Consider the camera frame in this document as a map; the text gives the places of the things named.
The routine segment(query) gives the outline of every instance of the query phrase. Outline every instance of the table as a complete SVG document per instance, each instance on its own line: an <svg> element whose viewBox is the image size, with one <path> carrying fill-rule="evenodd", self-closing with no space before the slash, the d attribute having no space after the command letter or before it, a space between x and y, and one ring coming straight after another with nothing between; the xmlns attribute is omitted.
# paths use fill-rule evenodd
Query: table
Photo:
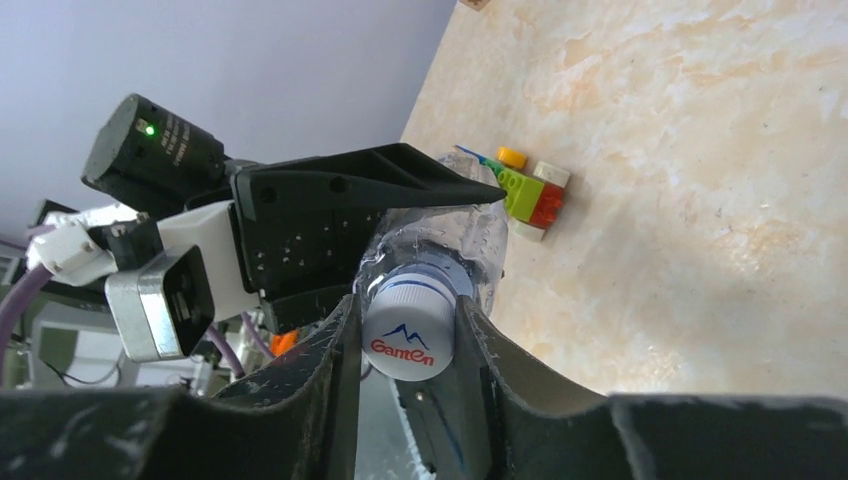
<svg viewBox="0 0 848 480"><path fill-rule="evenodd" d="M572 172L492 315L572 380L848 396L848 3L765 3L457 6L403 141Z"/></svg>

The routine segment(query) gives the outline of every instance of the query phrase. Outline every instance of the cable connector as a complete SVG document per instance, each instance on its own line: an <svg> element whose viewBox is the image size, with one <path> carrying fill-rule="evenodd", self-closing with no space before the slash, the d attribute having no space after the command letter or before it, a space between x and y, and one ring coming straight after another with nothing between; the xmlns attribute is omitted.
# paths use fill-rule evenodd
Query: cable connector
<svg viewBox="0 0 848 480"><path fill-rule="evenodd" d="M33 238L27 250L27 267L38 264L53 274L53 280L80 287L118 271L115 257L100 248L77 220Z"/></svg>

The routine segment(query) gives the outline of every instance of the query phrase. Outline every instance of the floor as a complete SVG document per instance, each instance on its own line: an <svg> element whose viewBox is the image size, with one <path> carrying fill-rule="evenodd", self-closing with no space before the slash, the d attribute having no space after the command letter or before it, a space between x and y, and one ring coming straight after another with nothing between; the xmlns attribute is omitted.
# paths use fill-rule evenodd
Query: floor
<svg viewBox="0 0 848 480"><path fill-rule="evenodd" d="M573 174L493 320L599 392L848 397L848 3L458 5L403 140Z"/></svg>

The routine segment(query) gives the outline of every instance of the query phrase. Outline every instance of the plastic bottle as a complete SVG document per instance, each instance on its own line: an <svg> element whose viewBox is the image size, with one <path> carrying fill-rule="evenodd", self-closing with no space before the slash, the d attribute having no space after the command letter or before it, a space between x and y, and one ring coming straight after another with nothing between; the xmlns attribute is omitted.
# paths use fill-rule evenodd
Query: plastic bottle
<svg viewBox="0 0 848 480"><path fill-rule="evenodd" d="M467 154L439 161L497 186L492 171ZM503 201L462 207L389 210L354 282L362 298L363 353L397 380L434 377L453 360L460 295L491 313L506 256Z"/></svg>

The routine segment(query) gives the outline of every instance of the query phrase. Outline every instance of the brown object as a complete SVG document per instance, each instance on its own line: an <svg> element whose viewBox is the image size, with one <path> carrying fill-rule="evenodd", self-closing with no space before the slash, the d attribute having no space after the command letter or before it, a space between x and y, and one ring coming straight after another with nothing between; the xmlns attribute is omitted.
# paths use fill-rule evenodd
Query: brown object
<svg viewBox="0 0 848 480"><path fill-rule="evenodd" d="M470 7L478 12L483 10L483 7L489 4L491 0L459 0L459 3Z"/></svg>

